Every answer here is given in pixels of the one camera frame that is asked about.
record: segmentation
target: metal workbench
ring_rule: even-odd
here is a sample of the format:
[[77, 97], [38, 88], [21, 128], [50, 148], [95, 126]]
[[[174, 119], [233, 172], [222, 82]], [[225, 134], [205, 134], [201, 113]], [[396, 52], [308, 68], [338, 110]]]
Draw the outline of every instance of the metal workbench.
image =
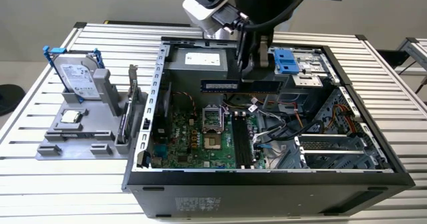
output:
[[398, 45], [397, 51], [405, 51], [420, 67], [409, 67], [404, 73], [410, 75], [427, 76], [427, 39], [406, 37]]
[[[160, 36], [200, 38], [190, 27], [86, 24], [61, 47], [102, 52], [110, 82], [127, 89], [127, 66], [138, 66], [139, 88], [153, 74]], [[277, 32], [276, 43], [328, 45], [416, 187], [332, 223], [427, 223], [427, 108], [370, 44], [354, 35]], [[7, 223], [148, 223], [131, 194], [121, 193], [125, 160], [33, 159], [62, 102], [62, 84], [46, 66], [0, 130], [0, 219]], [[317, 223], [298, 219], [298, 223]], [[293, 223], [294, 219], [178, 219], [173, 222]]]

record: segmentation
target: motherboard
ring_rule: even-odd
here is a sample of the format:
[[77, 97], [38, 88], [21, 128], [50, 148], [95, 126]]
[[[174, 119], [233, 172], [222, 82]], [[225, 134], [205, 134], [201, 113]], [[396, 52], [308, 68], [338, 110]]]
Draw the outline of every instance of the motherboard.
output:
[[[178, 169], [234, 169], [238, 164], [238, 153], [234, 147], [236, 125], [233, 127], [233, 115], [214, 112], [206, 108], [197, 117], [188, 112], [172, 114], [172, 127], [169, 138], [153, 146], [153, 168]], [[250, 166], [264, 169], [262, 153], [252, 148], [252, 136], [258, 131], [257, 120], [252, 115], [244, 119], [244, 130], [241, 137], [246, 140], [245, 154], [249, 155]]]

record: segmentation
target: printed label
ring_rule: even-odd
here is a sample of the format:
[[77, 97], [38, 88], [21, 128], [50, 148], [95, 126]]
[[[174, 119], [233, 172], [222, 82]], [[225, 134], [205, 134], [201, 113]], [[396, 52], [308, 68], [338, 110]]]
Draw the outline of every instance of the printed label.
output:
[[256, 99], [256, 97], [253, 97], [252, 99], [250, 99], [250, 103], [252, 104], [256, 104], [258, 102], [258, 100]]
[[83, 65], [59, 65], [67, 83], [75, 93], [82, 98], [99, 98], [98, 91], [93, 83], [90, 71]]
[[205, 84], [205, 89], [237, 89], [237, 84]]
[[186, 65], [205, 65], [220, 66], [220, 54], [218, 53], [196, 53], [188, 52], [185, 54]]
[[252, 113], [254, 112], [254, 110], [257, 109], [258, 107], [256, 105], [250, 105], [250, 107], [248, 108], [248, 111]]
[[77, 134], [61, 134], [62, 138], [77, 138]]
[[184, 211], [217, 211], [220, 208], [220, 197], [176, 197], [176, 209]]

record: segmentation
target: green motherboard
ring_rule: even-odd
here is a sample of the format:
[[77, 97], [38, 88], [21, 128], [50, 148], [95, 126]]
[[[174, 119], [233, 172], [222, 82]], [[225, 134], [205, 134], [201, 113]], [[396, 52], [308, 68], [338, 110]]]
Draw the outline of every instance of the green motherboard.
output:
[[[206, 121], [216, 124], [214, 116], [210, 113], [208, 115]], [[222, 117], [221, 134], [202, 133], [202, 118], [197, 116], [198, 118], [193, 118], [190, 113], [173, 113], [169, 139], [166, 143], [154, 146], [150, 163], [153, 168], [236, 168], [232, 116], [228, 114]], [[245, 122], [248, 136], [252, 136], [258, 128], [256, 117], [249, 116]], [[253, 167], [265, 168], [262, 153]]]

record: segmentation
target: cable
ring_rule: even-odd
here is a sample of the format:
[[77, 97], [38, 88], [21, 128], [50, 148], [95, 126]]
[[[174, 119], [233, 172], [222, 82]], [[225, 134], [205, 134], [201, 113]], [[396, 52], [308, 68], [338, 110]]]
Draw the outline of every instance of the cable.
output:
[[[337, 105], [338, 105], [346, 112], [349, 112], [349, 109], [348, 109], [348, 107], [346, 107], [345, 105], [342, 105], [342, 104], [337, 104]], [[350, 132], [354, 133], [354, 132], [356, 132], [356, 127], [354, 127], [354, 124], [353, 124], [349, 116], [344, 116], [344, 119], [345, 119], [345, 121], [346, 121], [346, 124], [348, 124], [348, 127], [349, 127], [349, 129], [350, 129]]]
[[194, 103], [194, 99], [192, 98], [192, 96], [186, 92], [181, 92], [181, 91], [176, 91], [176, 92], [173, 92], [173, 94], [181, 94], [189, 98], [190, 104], [192, 104], [192, 113], [193, 113], [193, 116], [196, 117], [197, 116], [196, 103]]
[[416, 61], [413, 61], [409, 65], [406, 65], [406, 67], [398, 72], [398, 75], [416, 63]]
[[[264, 104], [264, 101], [262, 100], [257, 100], [256, 101], [261, 104]], [[280, 102], [277, 101], [278, 104], [282, 104], [282, 105], [293, 105], [293, 111], [294, 111], [294, 116], [296, 116], [296, 119], [297, 119], [297, 122], [298, 122], [298, 125], [300, 127], [302, 128], [302, 122], [301, 122], [301, 118], [300, 118], [300, 115], [298, 115], [298, 106], [296, 104], [296, 102]]]
[[414, 91], [414, 94], [417, 94], [420, 92], [420, 90], [422, 89], [422, 86], [424, 86], [422, 84], [418, 85], [418, 87], [417, 87], [417, 89]]
[[[345, 111], [349, 111], [349, 109], [346, 108], [346, 106], [344, 106], [344, 105], [341, 105], [341, 104], [334, 104], [333, 107], [332, 107], [332, 117], [330, 117], [330, 121], [328, 122], [328, 124], [326, 124], [326, 126], [325, 126], [325, 129], [328, 129], [328, 128], [332, 126], [332, 124], [333, 124], [333, 119], [334, 119], [334, 117], [336, 117], [336, 112], [334, 112], [336, 107], [340, 109], [341, 112], [342, 112], [344, 110], [345, 110]], [[348, 124], [348, 128], [349, 128], [350, 132], [354, 133], [354, 132], [356, 132], [356, 127], [354, 127], [350, 119], [348, 118], [348, 116], [344, 116], [344, 120], [345, 120], [345, 122], [346, 122], [346, 124]]]
[[280, 23], [282, 23], [286, 16], [293, 12], [293, 10], [297, 8], [297, 6], [301, 4], [304, 0], [294, 0], [292, 4], [284, 9], [284, 11], [269, 21], [261, 23], [261, 24], [249, 24], [244, 26], [244, 31], [246, 32], [254, 32], [254, 31], [262, 31], [265, 29], [272, 29], [274, 26], [277, 26]]
[[293, 137], [296, 137], [297, 135], [300, 135], [300, 134], [302, 134], [304, 132], [306, 132], [308, 129], [312, 128], [312, 126], [316, 125], [316, 124], [320, 125], [318, 133], [322, 133], [322, 130], [324, 130], [324, 127], [325, 127], [322, 121], [320, 121], [320, 120], [313, 120], [310, 123], [308, 123], [306, 126], [304, 126], [298, 131], [296, 131], [296, 132], [292, 133], [290, 135], [282, 136], [282, 137], [273, 137], [273, 138], [270, 138], [269, 141], [264, 142], [262, 144], [266, 144], [266, 143], [269, 143], [269, 142], [272, 142], [272, 141], [284, 142], [284, 141], [292, 140]]

